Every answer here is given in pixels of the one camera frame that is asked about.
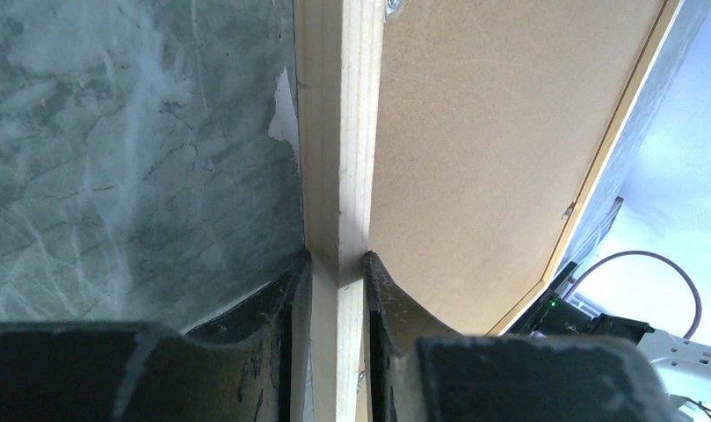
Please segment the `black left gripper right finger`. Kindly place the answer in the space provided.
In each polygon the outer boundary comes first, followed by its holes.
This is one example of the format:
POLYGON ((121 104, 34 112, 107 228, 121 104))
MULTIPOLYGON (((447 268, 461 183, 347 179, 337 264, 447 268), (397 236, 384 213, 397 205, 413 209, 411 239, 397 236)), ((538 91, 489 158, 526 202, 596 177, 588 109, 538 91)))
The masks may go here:
POLYGON ((364 257, 372 421, 670 421, 656 372, 608 336, 472 337, 364 257))

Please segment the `light wooden picture frame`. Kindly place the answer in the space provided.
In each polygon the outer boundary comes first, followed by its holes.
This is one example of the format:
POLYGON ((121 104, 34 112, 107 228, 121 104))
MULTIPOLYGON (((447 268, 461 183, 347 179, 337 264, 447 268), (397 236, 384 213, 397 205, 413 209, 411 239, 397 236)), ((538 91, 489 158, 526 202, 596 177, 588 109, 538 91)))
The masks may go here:
POLYGON ((310 350, 318 421, 364 421, 370 250, 384 32, 382 1, 294 5, 306 245, 314 259, 310 350))

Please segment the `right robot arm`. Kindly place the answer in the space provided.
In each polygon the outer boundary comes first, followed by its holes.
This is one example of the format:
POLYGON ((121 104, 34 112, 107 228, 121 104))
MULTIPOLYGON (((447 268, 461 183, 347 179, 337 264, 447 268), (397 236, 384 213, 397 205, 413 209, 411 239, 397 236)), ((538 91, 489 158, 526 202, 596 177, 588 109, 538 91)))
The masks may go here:
POLYGON ((569 262, 542 295, 507 329, 512 334, 605 335, 636 345, 664 385, 677 419, 687 420, 687 407, 711 421, 711 346, 679 337, 650 324, 606 313, 587 312, 566 300, 577 263, 569 262))

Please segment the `brown backing board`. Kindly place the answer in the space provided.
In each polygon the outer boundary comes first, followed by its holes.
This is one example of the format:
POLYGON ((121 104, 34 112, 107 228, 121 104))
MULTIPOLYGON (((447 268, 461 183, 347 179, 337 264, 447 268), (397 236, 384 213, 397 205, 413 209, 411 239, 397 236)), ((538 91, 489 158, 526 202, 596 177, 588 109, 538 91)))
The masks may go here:
POLYGON ((370 251, 439 321, 544 293, 679 1, 407 1, 384 32, 370 251))

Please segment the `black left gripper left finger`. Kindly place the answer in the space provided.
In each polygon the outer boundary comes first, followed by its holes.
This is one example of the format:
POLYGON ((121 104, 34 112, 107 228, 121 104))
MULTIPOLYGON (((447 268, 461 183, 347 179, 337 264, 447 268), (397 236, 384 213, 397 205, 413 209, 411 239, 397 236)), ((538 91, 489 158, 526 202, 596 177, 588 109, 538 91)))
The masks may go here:
POLYGON ((0 323, 0 421, 300 421, 311 257, 185 334, 148 322, 0 323))

